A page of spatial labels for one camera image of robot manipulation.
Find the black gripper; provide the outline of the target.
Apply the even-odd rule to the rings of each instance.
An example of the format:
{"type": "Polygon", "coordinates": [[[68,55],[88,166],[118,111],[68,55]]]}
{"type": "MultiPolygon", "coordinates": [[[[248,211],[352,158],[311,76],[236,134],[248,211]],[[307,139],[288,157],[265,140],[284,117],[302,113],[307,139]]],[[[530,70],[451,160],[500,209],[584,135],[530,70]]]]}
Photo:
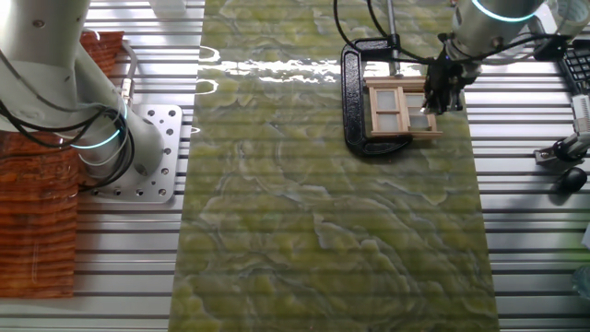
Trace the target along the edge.
{"type": "Polygon", "coordinates": [[[445,97],[447,112],[463,110],[463,91],[467,85],[464,73],[465,66],[454,63],[435,63],[427,65],[426,78],[423,85],[424,101],[421,112],[424,114],[442,115],[445,105],[441,104],[438,92],[447,91],[445,97]]]}

